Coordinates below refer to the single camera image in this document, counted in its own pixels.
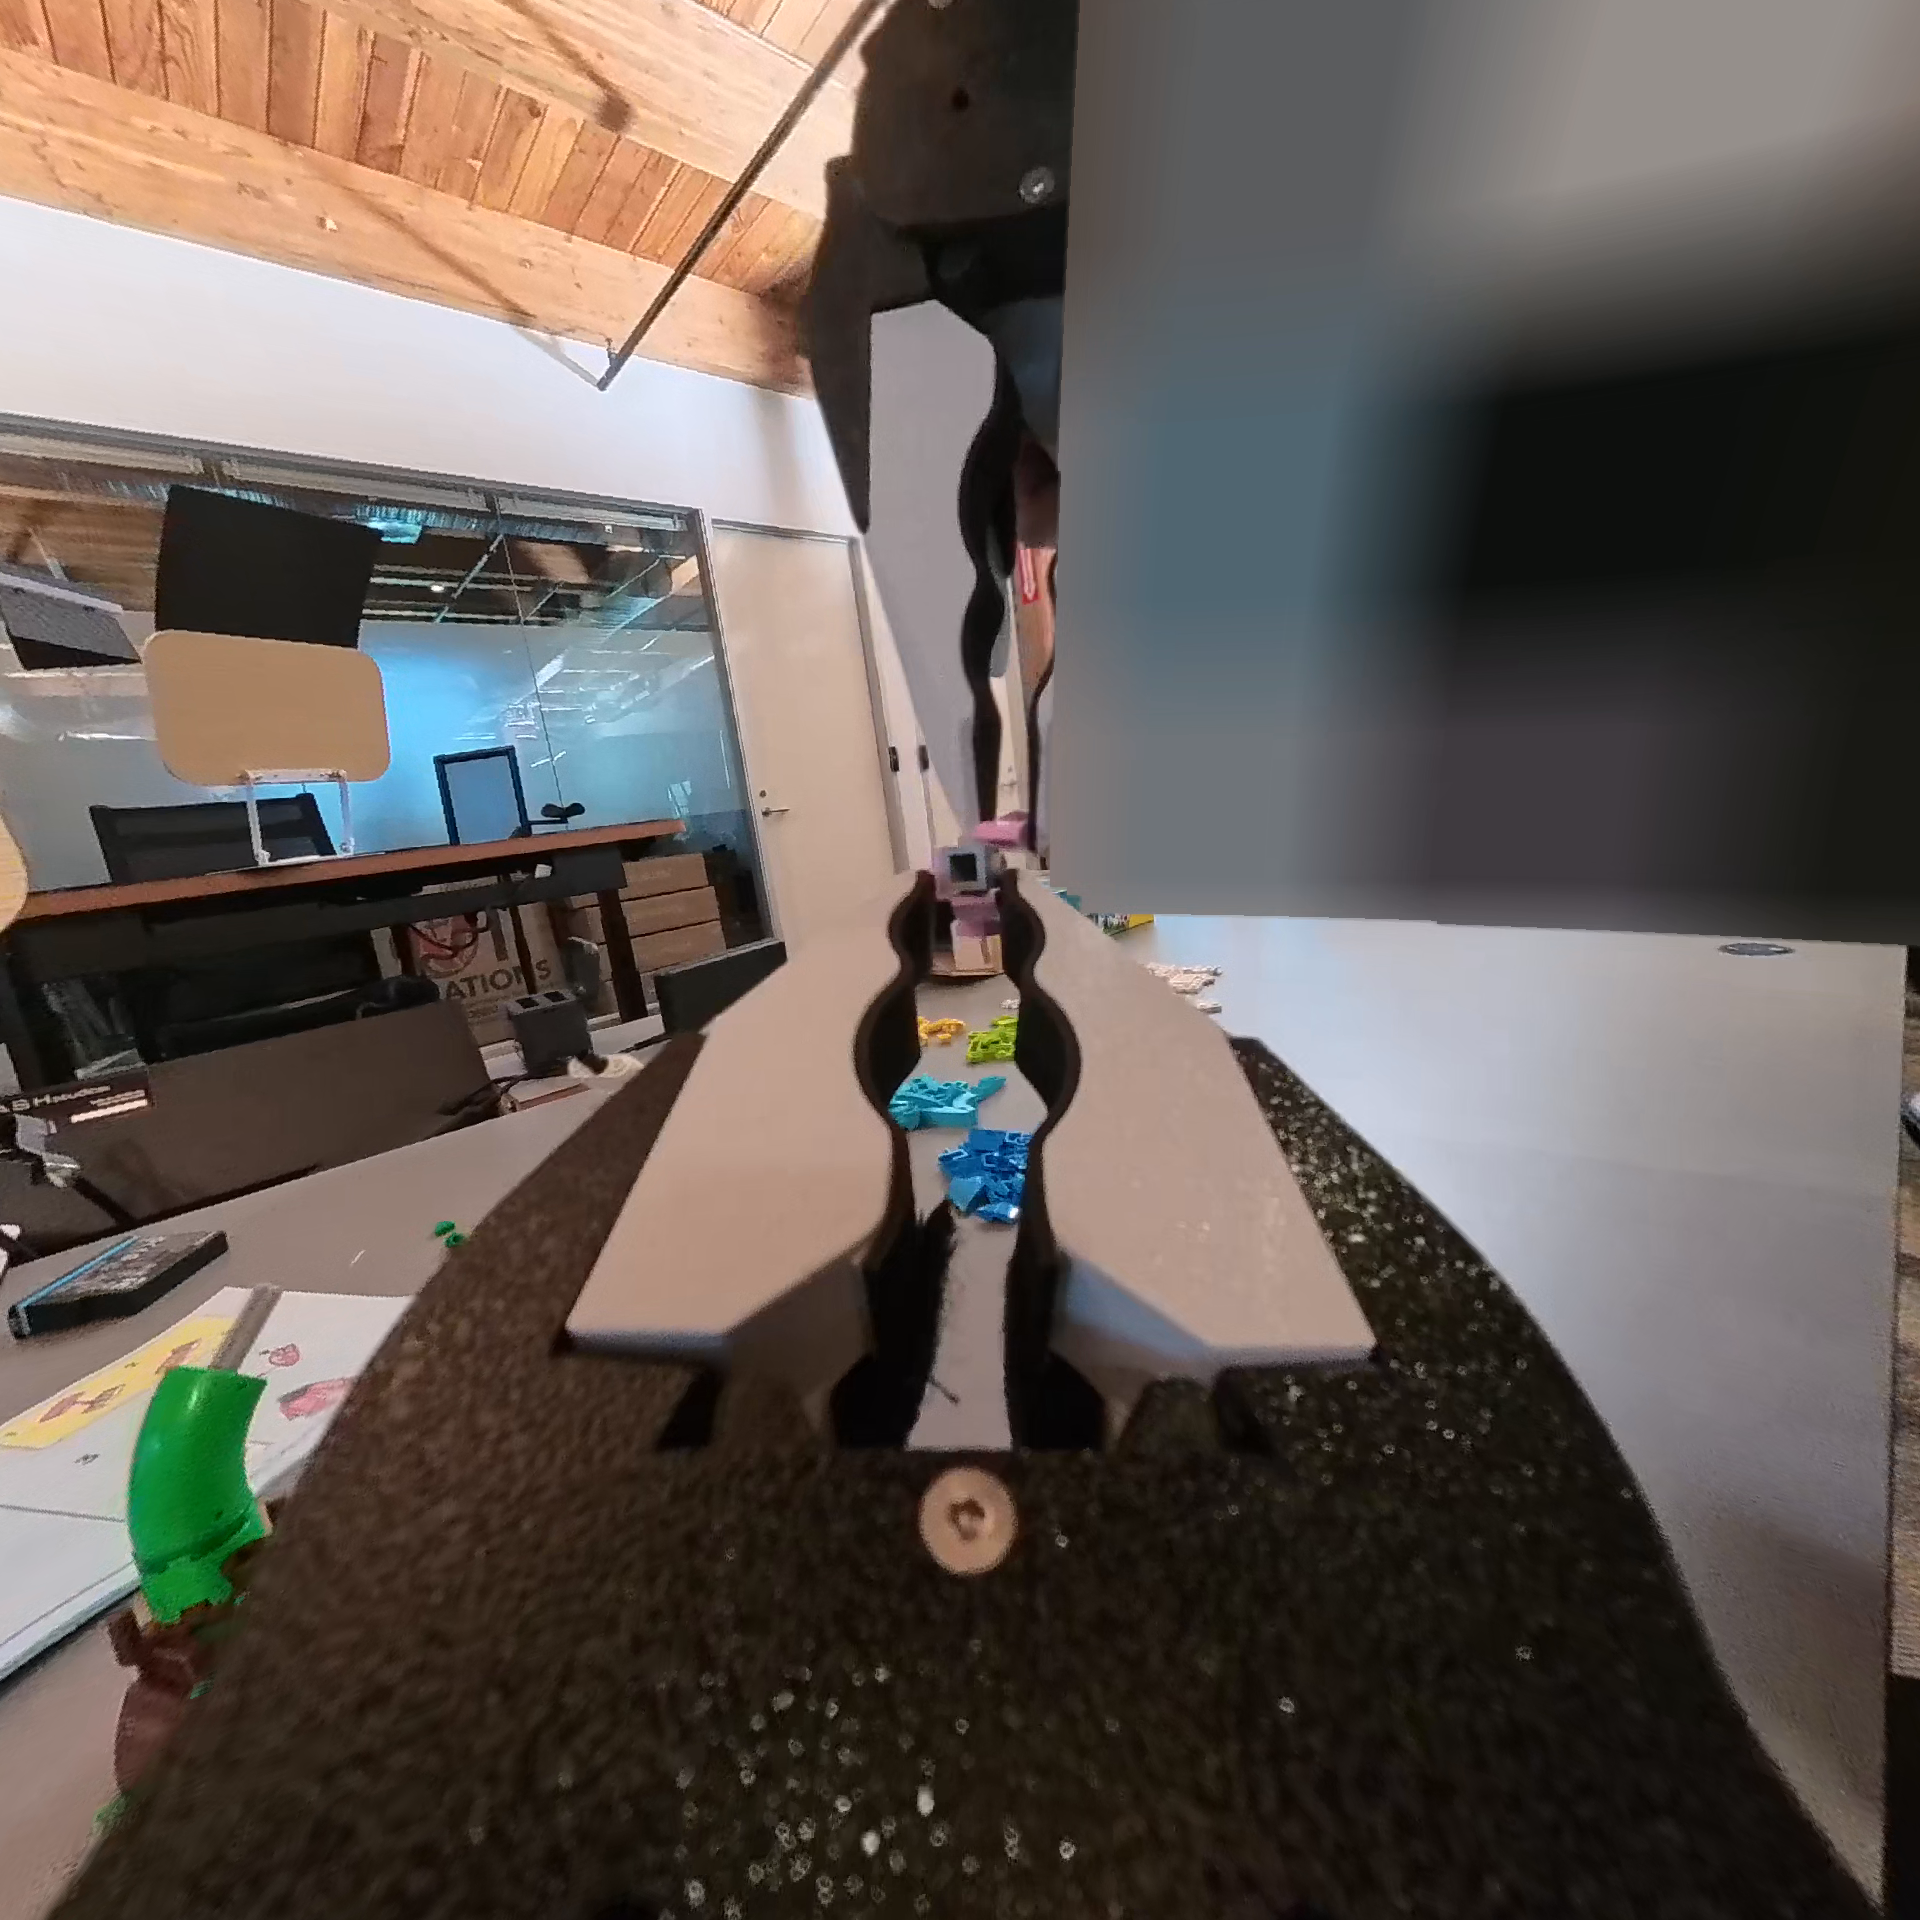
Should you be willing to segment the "green lego plant build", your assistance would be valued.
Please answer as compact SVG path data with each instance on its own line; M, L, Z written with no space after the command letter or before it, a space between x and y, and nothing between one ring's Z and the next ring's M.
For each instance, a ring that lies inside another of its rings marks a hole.
M208 1689L237 1627L269 1512L249 1479L249 1430L264 1383L225 1367L176 1367L134 1439L127 1534L134 1595L104 1623L127 1688L111 1735L120 1803L136 1798L185 1709Z

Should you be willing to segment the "pile of blue lego pieces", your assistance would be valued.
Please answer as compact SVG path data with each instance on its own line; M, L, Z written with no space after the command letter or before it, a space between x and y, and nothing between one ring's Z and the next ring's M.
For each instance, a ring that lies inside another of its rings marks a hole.
M991 1226L1016 1226L1030 1142L1026 1131L975 1127L963 1142L946 1147L937 1167L950 1213Z

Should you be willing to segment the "black office chair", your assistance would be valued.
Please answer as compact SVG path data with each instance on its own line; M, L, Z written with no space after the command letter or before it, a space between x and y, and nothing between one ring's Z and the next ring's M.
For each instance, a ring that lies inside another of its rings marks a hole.
M185 880L333 858L313 797L87 810L106 880Z

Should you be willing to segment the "lego instruction booklet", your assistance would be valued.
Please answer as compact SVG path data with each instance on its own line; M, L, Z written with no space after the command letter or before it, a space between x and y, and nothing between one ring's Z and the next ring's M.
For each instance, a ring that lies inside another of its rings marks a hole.
M163 1362L205 1365L246 1304L214 1291L126 1355L5 1421L1 1677L11 1679L136 1586L127 1477ZM257 1497L293 1490L409 1299L288 1291L243 1375L264 1383L246 1430Z

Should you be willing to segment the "blue framed chair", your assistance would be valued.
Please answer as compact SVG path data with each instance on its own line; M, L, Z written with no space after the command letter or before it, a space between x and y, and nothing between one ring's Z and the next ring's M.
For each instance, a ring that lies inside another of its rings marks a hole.
M511 746L433 757L446 839L454 849L531 835Z

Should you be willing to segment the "wooden crate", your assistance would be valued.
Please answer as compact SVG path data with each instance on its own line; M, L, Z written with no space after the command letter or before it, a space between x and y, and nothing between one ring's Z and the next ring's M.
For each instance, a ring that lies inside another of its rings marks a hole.
M662 969L702 963L729 947L711 859L702 851L626 863L614 894L614 921L627 935L630 960L641 982ZM557 949L567 943L592 947L606 982L598 997L613 1002L614 963L598 897L541 906L535 925Z

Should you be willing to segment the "wooden office desk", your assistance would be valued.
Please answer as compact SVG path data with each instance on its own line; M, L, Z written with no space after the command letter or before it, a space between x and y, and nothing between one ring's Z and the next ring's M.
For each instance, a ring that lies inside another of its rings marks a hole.
M626 859L682 831L659 818L34 893L5 934L5 1046L23 1088L53 1087L72 1063L50 1017L29 1008L37 987L493 909L617 901Z

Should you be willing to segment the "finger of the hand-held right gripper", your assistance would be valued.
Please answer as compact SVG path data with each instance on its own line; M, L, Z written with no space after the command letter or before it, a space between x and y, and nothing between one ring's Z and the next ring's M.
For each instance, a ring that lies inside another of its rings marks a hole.
M999 782L975 793L973 694L961 623L973 591L957 515L971 442L991 405L990 344L938 305L870 323L867 561L918 735L953 835L999 816Z
M997 352L1014 379L1018 445L1014 448L1014 578L1027 578L1033 598L1014 589L1021 623L1023 729L1026 729L1026 825L1038 859L1048 851L1048 725L1057 655L1057 550L1059 550L1059 414L1065 305L1021 299L997 315Z

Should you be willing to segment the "beige board on white stand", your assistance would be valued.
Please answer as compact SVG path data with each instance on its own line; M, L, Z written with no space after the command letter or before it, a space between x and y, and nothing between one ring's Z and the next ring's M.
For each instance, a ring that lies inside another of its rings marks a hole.
M392 762L373 658L322 642L158 631L138 661L161 766L183 784L240 793L257 869L283 864L259 824L269 784L333 784L341 855L354 855L352 786L382 779Z

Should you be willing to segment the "black battery with blue edge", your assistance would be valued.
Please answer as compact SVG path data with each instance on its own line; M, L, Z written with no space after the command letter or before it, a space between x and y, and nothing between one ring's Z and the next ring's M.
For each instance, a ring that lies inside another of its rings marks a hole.
M126 1322L229 1253L225 1233L136 1233L7 1307L15 1341Z

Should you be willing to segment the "cardboard box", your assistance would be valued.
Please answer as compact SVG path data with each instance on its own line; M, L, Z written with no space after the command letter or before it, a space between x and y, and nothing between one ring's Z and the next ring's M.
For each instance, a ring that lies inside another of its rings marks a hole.
M544 904L493 906L391 929L398 971L454 1008L479 1050L511 1038L506 1005L565 987Z

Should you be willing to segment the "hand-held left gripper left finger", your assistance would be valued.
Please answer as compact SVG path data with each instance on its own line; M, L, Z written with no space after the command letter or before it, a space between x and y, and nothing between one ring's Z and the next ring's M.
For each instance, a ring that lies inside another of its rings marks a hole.
M931 879L896 875L709 1022L574 1351L776 1382L849 1446L910 1437L937 1280L890 1101L920 1063L931 929Z

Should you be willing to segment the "grey door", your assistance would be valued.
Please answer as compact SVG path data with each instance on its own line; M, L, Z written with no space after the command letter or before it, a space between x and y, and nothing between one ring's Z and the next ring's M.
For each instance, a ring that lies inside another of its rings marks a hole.
M861 561L723 519L706 553L775 935L800 953L906 866Z

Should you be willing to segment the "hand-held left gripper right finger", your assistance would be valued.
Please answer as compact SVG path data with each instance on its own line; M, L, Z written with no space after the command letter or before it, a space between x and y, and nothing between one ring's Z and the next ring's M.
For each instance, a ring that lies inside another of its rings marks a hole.
M1013 1446L1106 1448L1167 1382L1361 1367L1375 1333L1214 1019L1027 871L1000 958L1045 1109L1003 1294Z

